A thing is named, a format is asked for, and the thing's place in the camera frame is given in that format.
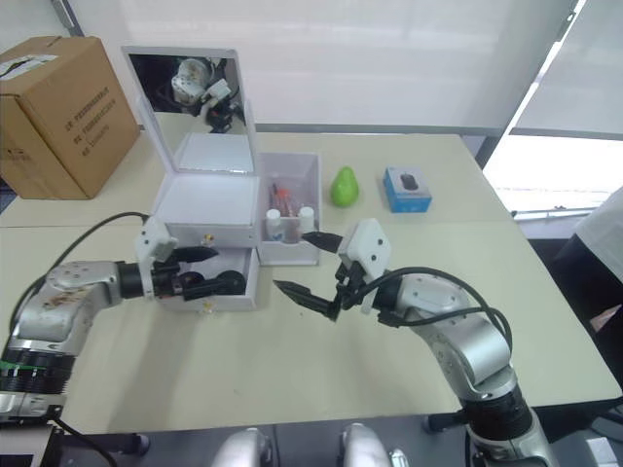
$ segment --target person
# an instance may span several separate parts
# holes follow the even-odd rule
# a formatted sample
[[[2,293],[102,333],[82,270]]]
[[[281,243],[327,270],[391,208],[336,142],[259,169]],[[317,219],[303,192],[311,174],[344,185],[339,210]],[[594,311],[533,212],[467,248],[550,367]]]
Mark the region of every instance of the person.
[[[575,234],[546,266],[623,387],[623,187],[577,225]],[[598,401],[542,408],[537,413],[553,442],[590,427],[597,416],[621,403],[623,399]]]

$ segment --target blue box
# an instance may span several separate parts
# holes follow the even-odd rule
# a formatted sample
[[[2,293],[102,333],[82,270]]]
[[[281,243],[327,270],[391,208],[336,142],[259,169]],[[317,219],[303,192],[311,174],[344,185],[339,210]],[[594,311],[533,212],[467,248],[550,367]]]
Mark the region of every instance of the blue box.
[[[414,167],[388,167],[383,178],[391,212],[426,212],[432,195]]]

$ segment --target floor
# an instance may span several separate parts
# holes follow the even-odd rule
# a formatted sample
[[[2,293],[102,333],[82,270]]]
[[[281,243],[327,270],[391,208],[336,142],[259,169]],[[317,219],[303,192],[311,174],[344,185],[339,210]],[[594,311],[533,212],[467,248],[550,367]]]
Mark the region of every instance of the floor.
[[[4,181],[0,180],[0,214],[15,198],[16,194],[13,193],[13,190]]]
[[[338,466],[340,435],[344,428],[354,421],[363,422],[372,428],[387,450],[401,449],[410,465],[414,467],[465,465],[464,429],[457,427],[439,434],[428,434],[422,429],[423,419],[423,416],[412,415],[364,420],[286,423],[259,428],[262,433],[271,438],[275,454],[273,466]],[[611,426],[606,426],[604,423],[596,429],[608,433],[612,431]],[[241,429],[215,428],[147,433],[151,447],[143,457],[135,455],[116,455],[115,457],[120,467],[209,466],[227,437]],[[560,465],[566,467],[597,466],[586,440],[600,437],[601,435],[592,431],[578,432],[555,443],[553,450]],[[99,438],[98,441],[105,442],[105,438]],[[61,466],[105,465],[93,451],[81,448],[75,442],[71,445],[64,450]],[[619,462],[623,462],[623,445],[614,442],[610,445]]]

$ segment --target open box lid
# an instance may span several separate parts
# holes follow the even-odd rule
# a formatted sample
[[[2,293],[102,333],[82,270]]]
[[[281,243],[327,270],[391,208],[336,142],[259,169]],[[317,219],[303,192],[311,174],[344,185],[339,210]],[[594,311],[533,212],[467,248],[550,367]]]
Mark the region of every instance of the open box lid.
[[[167,172],[253,175],[255,124],[231,49],[122,48]]]
[[[234,50],[123,47],[138,111],[165,166],[154,214],[174,224],[251,225],[255,124]]]

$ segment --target white bottle cap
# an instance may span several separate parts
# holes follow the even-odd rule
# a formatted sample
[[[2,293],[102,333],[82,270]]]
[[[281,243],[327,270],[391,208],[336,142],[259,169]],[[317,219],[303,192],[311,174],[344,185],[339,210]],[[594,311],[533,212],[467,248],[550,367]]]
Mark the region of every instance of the white bottle cap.
[[[280,217],[281,217],[281,213],[279,212],[278,209],[269,209],[268,211],[266,211],[266,218],[271,221],[276,221]]]
[[[313,225],[313,208],[309,206],[303,206],[299,210],[299,233],[306,234],[307,232],[315,231]]]
[[[299,211],[299,217],[306,219],[313,218],[313,208],[309,206],[303,206]]]

